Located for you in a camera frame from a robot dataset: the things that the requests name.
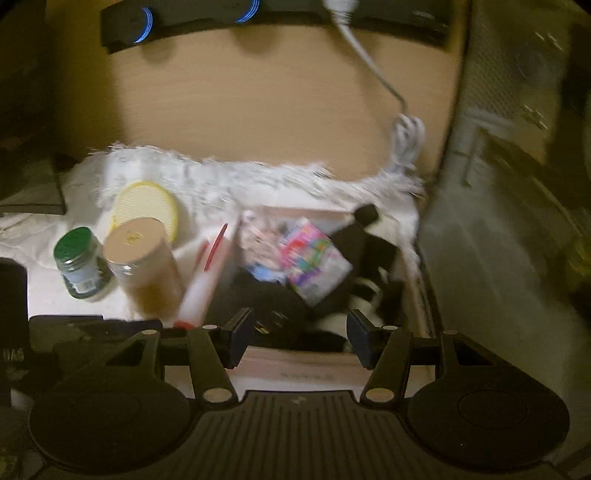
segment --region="wooden surface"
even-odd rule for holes
[[[47,2],[59,140],[70,155],[122,141],[194,158],[322,161],[345,180],[387,159],[399,106],[332,27],[251,25],[108,56],[99,11],[113,0]],[[457,3],[445,49],[357,32],[426,124],[425,175],[438,166],[455,100],[466,23],[466,2]]]

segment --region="snack package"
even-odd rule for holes
[[[310,307],[332,292],[352,269],[330,239],[307,218],[297,221],[280,251],[289,283]]]

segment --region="blue led light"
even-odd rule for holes
[[[251,9],[248,12],[246,12],[246,14],[240,20],[236,20],[236,23],[248,22],[252,17],[255,16],[255,13],[258,10],[260,4],[261,0],[252,0]]]
[[[148,7],[142,7],[142,10],[146,14],[146,27],[144,28],[144,31],[142,32],[140,37],[134,43],[143,42],[152,31],[152,25],[154,24],[154,17],[152,16],[152,12],[150,11],[150,9]]]

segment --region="white cable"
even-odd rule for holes
[[[390,162],[384,170],[393,172],[400,169],[413,169],[414,161],[425,144],[425,125],[420,118],[408,114],[408,105],[404,97],[386,80],[372,57],[349,28],[351,14],[358,4],[358,0],[324,0],[324,6],[331,12],[333,21],[343,38],[353,47],[386,90],[400,102],[402,113],[392,127]]]

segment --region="red pen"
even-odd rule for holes
[[[213,243],[212,246],[212,250],[209,252],[209,256],[207,258],[207,261],[205,262],[205,267],[203,268],[203,271],[207,271],[209,270],[209,265],[211,265],[212,261],[213,261],[213,256],[216,254],[217,248],[219,247],[222,238],[224,236],[224,234],[226,233],[226,229],[228,228],[228,224],[226,223],[222,229],[220,230],[219,234],[217,235],[216,240]]]

